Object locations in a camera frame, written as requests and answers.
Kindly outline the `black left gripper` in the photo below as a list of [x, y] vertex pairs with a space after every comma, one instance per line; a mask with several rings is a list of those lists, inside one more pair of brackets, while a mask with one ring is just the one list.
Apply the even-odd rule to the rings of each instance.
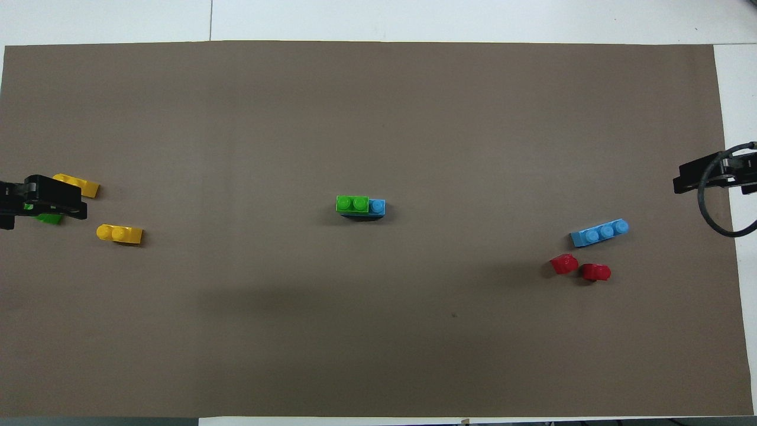
[[83, 201], [82, 190], [78, 186], [55, 180], [43, 175], [31, 175], [24, 183], [1, 181], [1, 224], [2, 230], [15, 228], [16, 207], [26, 206], [24, 215], [65, 215], [77, 220], [88, 218], [88, 205]]

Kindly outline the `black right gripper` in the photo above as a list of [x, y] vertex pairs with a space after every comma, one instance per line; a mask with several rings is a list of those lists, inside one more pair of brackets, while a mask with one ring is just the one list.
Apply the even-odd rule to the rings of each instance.
[[[717, 156], [704, 156], [679, 166], [678, 177], [673, 178], [675, 194], [697, 189], [706, 168]], [[725, 157], [706, 176], [705, 187], [720, 186], [720, 180], [742, 180], [741, 193], [744, 196], [757, 192], [756, 153], [731, 154]]]

